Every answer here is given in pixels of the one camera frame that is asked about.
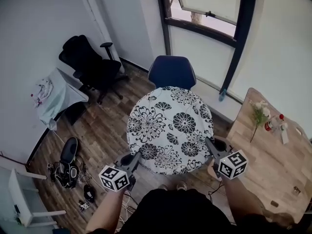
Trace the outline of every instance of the wooden tabletop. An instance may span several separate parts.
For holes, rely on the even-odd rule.
[[[312,197],[312,145],[300,126],[286,116],[287,144],[282,144],[280,134],[267,132],[264,127],[257,129],[250,143],[255,129],[250,101],[262,100],[268,103],[271,116],[280,114],[257,90],[250,88],[227,139],[249,159],[248,169],[240,177],[246,188],[262,201],[266,210],[288,213],[297,223]],[[294,187],[301,191],[298,195],[293,193]]]

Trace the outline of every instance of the black and white tablecloth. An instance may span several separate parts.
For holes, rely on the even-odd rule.
[[[158,174],[182,174],[209,157],[205,138],[214,137],[208,106],[193,92],[157,88],[140,99],[130,113],[130,152],[141,152],[141,165]]]

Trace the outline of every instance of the black window frame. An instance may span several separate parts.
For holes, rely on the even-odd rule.
[[[255,2],[256,0],[240,0],[235,34],[234,37],[231,37],[225,33],[222,33],[220,31],[217,31],[215,29],[203,25],[194,24],[192,22],[181,19],[171,18],[170,0],[158,0],[161,24],[164,34],[166,55],[171,55],[170,35],[168,25],[210,37],[234,48],[232,61],[230,63],[226,77],[220,89],[220,93],[222,93],[224,89],[228,90],[228,87],[230,86],[236,68],[238,66],[239,60],[241,58],[242,52],[244,50],[250,25],[253,19]]]

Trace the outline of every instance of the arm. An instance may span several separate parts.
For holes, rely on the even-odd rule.
[[[92,232],[96,229],[102,228],[108,233],[114,233],[118,224],[120,210],[122,206],[122,198],[125,189],[115,193],[109,191],[100,206],[93,214],[86,227],[86,232]]]
[[[238,178],[229,180],[222,176],[222,180],[231,212],[237,224],[247,214],[262,215],[259,203]]]

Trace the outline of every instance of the foot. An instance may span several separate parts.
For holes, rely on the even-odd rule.
[[[159,187],[158,187],[158,189],[163,189],[163,190],[168,190],[168,187],[167,186],[165,186],[165,185],[160,185]]]
[[[187,190],[187,185],[184,181],[179,181],[179,183],[176,185],[177,190]]]

